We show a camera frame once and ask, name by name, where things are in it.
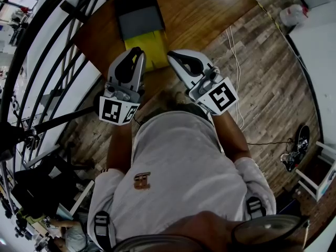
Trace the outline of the black sneaker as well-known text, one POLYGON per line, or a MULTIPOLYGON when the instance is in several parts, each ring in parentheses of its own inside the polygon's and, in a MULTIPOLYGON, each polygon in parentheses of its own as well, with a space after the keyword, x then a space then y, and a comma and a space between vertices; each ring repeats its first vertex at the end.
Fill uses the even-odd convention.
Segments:
POLYGON ((287 172, 292 172, 302 161, 303 157, 304 154, 300 152, 284 153, 280 156, 280 161, 287 172))
POLYGON ((307 152, 310 140, 310 129, 307 125, 302 125, 299 128, 297 135, 297 150, 301 154, 307 152))

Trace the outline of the person's dark shorts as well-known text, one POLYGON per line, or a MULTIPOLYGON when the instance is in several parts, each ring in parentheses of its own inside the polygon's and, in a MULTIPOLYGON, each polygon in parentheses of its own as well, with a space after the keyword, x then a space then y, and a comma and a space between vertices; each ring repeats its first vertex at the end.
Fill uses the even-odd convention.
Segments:
POLYGON ((158 121, 159 125, 170 127, 196 127, 200 124, 213 125, 206 113, 193 103, 178 103, 167 109, 158 108, 144 117, 141 125, 158 121))

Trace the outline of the white table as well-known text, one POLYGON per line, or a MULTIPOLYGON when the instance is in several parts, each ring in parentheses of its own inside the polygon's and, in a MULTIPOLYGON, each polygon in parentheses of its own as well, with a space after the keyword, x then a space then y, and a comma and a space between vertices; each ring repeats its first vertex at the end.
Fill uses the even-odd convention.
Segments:
POLYGON ((308 70, 323 130, 323 142, 336 149, 336 2, 313 8, 289 37, 308 70))

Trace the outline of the white frame stool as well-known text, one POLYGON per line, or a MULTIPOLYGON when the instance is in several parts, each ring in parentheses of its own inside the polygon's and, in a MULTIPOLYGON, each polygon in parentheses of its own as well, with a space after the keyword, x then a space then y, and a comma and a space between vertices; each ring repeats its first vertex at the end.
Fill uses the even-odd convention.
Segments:
POLYGON ((300 177, 298 183, 312 198, 318 202, 336 178, 336 150, 319 141, 316 142, 320 152, 309 165, 295 173, 300 177))

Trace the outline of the dark blue bag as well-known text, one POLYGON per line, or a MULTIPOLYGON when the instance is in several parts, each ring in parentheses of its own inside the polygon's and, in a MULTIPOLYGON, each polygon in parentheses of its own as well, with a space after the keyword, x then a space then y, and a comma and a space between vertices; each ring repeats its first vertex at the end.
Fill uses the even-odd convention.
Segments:
POLYGON ((301 215, 300 202, 294 198, 290 200, 287 204, 285 204, 283 207, 280 207, 277 210, 277 213, 281 215, 300 216, 301 215))

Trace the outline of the dark grey box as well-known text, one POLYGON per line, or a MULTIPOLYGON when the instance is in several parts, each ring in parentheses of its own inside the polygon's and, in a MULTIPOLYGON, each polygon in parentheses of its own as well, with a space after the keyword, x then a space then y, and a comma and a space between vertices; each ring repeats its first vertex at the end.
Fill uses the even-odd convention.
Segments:
POLYGON ((146 72, 167 67, 168 43, 157 0, 115 0, 114 6, 125 48, 144 51, 146 72))

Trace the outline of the person's left forearm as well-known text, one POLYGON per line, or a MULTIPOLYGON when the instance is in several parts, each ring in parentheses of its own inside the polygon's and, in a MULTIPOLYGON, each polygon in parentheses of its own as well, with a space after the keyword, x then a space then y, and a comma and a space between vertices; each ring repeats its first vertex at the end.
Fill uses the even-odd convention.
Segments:
POLYGON ((115 125, 107 154, 107 169, 116 169, 126 174, 131 167, 132 156, 132 125, 115 125))

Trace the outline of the person's right forearm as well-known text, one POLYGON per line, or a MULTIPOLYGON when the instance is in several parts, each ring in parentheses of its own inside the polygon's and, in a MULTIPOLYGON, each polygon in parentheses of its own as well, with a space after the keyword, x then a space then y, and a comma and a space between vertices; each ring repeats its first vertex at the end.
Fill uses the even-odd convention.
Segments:
POLYGON ((224 112, 220 116, 214 115, 212 119, 225 155, 232 162, 241 158, 251 158, 247 141, 230 113, 224 112))

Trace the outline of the person's eyeglasses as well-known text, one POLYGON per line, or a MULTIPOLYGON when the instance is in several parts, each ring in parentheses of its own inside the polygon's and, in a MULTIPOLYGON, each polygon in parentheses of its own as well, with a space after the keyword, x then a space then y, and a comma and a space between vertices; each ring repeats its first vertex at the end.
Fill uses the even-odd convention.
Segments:
MULTIPOLYGON (((308 218, 267 215, 239 221, 232 230, 229 252, 303 252, 308 218)), ((188 237, 169 234, 138 235, 116 244, 111 252, 212 252, 188 237)))

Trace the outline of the person's feet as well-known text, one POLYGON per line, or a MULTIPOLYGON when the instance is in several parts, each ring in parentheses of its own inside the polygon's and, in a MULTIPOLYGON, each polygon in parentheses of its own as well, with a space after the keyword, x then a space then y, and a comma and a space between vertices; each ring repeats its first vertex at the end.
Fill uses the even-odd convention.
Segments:
POLYGON ((174 107, 179 104, 186 104, 187 102, 185 94, 180 91, 172 93, 171 91, 164 90, 160 96, 167 107, 174 107))

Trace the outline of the black stair railing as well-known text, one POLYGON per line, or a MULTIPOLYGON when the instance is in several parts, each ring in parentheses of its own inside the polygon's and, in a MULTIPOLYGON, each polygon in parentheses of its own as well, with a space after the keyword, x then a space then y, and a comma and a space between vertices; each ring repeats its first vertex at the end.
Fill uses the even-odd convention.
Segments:
POLYGON ((101 79, 79 30, 107 0, 39 0, 0 86, 0 165, 18 171, 54 150, 68 122, 21 141, 16 132, 73 113, 101 79))

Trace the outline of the white plastic jug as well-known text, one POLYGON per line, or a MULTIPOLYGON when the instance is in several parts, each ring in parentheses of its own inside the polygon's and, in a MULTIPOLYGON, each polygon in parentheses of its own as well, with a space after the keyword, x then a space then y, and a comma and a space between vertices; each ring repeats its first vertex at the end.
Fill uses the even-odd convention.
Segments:
POLYGON ((286 27, 301 24, 308 18, 308 9, 304 6, 293 4, 280 13, 280 20, 286 27))

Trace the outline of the person's white t-shirt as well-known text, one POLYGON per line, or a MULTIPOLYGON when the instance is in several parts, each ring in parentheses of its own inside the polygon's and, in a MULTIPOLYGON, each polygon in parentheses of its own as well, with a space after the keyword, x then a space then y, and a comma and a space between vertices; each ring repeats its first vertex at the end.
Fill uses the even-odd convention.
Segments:
POLYGON ((251 218, 248 200, 260 200, 266 214, 276 201, 256 162, 230 160, 212 124, 182 111, 166 112, 139 128, 130 169, 97 176, 87 231, 96 240, 94 218, 109 215, 112 245, 129 237, 157 234, 178 220, 210 211, 230 221, 251 218))

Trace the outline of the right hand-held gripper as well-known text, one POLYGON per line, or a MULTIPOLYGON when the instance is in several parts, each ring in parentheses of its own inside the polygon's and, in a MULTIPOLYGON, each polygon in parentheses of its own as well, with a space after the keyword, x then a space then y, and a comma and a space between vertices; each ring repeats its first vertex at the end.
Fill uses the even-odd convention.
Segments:
POLYGON ((217 67, 212 67, 211 61, 202 52, 170 50, 167 58, 179 79, 187 89, 191 89, 189 98, 210 114, 221 115, 238 101, 230 79, 224 78, 217 67))

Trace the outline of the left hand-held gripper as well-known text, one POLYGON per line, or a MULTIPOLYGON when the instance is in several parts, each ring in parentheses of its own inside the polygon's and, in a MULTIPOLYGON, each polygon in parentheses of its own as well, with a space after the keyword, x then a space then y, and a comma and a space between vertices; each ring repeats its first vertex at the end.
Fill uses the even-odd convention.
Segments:
POLYGON ((138 90, 145 67, 146 55, 139 47, 124 51, 113 61, 108 70, 108 82, 99 96, 101 121, 118 126, 131 122, 140 106, 138 90), (122 86, 131 86, 131 90, 122 86))

